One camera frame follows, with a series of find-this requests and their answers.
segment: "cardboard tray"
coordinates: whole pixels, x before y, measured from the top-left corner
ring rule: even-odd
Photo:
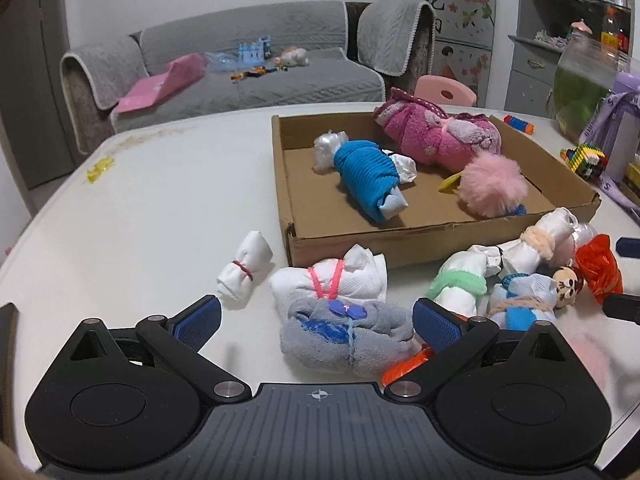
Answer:
[[[388,267],[447,258],[473,244],[495,245],[516,239],[528,226],[556,207],[569,208],[588,222],[600,197],[561,161],[496,117],[502,154],[516,160],[529,182],[523,216],[481,219],[465,211],[455,194],[438,192],[449,173],[418,165],[418,177],[401,185],[409,207],[397,217],[375,224],[340,182],[337,172],[318,175],[314,139],[328,130],[349,138],[369,139],[393,148],[371,113],[279,117],[273,127],[273,163],[282,239],[290,266],[308,267],[324,258],[341,258],[360,244],[383,253]]]

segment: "white plastic bag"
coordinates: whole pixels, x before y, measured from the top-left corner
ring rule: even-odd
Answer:
[[[345,132],[333,133],[329,130],[314,140],[314,158],[316,173],[325,173],[334,166],[334,155],[349,137]]]

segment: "gray sofa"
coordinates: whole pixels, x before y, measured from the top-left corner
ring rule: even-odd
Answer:
[[[81,46],[60,63],[78,149],[88,155],[116,133],[204,114],[376,102],[392,86],[413,91],[417,79],[430,72],[433,23],[433,9],[420,0],[298,2],[212,12]],[[137,80],[165,72],[177,57],[231,53],[239,43],[265,35],[271,36],[274,55],[292,44],[306,48],[309,65],[241,82],[232,82],[229,73],[207,72],[155,107],[126,114],[113,110]]]

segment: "pink fleece bundle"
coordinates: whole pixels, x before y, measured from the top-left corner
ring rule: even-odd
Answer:
[[[400,153],[452,173],[462,171],[477,153],[500,153],[500,132],[486,116],[449,117],[438,105],[399,88],[391,89],[373,117],[398,143]]]
[[[206,62],[201,54],[187,54],[169,63],[164,74],[145,77],[118,102],[118,113],[142,110],[155,105],[204,77]]]

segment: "green liquid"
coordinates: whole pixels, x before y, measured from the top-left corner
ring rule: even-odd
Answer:
[[[554,103],[562,134],[577,142],[607,94],[609,88],[558,66],[554,81]]]

